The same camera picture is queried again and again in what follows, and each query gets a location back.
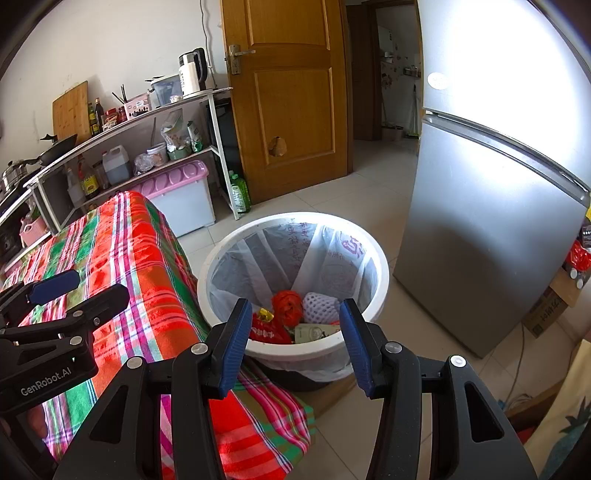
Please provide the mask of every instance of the electrical cable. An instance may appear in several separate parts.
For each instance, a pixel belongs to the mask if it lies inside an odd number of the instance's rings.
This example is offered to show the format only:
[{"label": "electrical cable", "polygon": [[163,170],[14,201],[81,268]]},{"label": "electrical cable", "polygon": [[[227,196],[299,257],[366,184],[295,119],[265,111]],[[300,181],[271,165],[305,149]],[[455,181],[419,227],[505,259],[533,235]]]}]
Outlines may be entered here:
[{"label": "electrical cable", "polygon": [[523,353],[525,351],[525,327],[523,326],[523,322],[521,322],[521,354],[519,355],[519,363],[517,363],[517,372],[515,372],[515,378],[513,380],[513,385],[511,385],[511,389],[509,390],[509,394],[505,399],[505,410],[507,410],[507,406],[509,403],[509,399],[511,398],[511,394],[515,389],[515,385],[517,384],[517,377],[519,376],[519,370],[521,369],[521,361],[523,360]]},{"label": "electrical cable", "polygon": [[217,90],[216,77],[213,74],[213,64],[209,55],[209,38],[207,37],[207,31],[205,30],[205,12],[203,11],[203,0],[199,0],[199,8],[201,9],[201,26],[203,28],[203,35],[205,35],[205,55],[207,55],[207,68],[212,74],[213,87]]}]

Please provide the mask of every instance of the doorway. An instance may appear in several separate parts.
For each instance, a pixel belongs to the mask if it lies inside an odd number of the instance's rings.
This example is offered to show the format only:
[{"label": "doorway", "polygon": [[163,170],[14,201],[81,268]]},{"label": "doorway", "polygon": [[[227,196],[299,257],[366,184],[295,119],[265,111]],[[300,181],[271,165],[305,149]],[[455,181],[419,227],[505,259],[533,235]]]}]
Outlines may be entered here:
[{"label": "doorway", "polygon": [[353,137],[386,141],[418,138],[422,58],[415,2],[347,3]]}]

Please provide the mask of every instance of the green bottle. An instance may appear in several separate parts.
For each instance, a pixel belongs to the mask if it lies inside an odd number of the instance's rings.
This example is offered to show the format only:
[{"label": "green bottle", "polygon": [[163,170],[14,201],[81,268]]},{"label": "green bottle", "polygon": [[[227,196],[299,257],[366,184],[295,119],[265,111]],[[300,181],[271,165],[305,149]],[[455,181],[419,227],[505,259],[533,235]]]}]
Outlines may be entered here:
[{"label": "green bottle", "polygon": [[232,197],[234,198],[234,204],[238,209],[238,213],[247,213],[251,211],[251,197],[248,194],[248,187],[246,181],[234,173],[232,170],[229,172],[230,184],[232,186]]}]

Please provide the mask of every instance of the refrigerator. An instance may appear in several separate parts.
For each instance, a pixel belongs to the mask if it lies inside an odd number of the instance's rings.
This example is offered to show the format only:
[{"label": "refrigerator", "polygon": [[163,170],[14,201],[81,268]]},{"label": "refrigerator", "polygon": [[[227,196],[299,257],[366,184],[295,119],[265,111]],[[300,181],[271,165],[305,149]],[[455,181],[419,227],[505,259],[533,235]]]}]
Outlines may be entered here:
[{"label": "refrigerator", "polygon": [[394,276],[484,357],[548,287],[589,207],[589,71],[527,0],[418,11],[424,115]]}]

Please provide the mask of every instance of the pink basket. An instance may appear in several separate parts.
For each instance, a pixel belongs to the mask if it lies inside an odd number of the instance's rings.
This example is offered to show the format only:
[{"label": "pink basket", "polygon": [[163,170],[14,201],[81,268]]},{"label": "pink basket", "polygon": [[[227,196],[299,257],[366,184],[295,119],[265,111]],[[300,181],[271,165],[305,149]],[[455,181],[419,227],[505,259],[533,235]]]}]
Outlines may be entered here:
[{"label": "pink basket", "polygon": [[21,228],[21,239],[25,242],[25,245],[30,247],[43,235],[45,235],[49,229],[43,218],[39,217],[34,222],[23,224]]}]

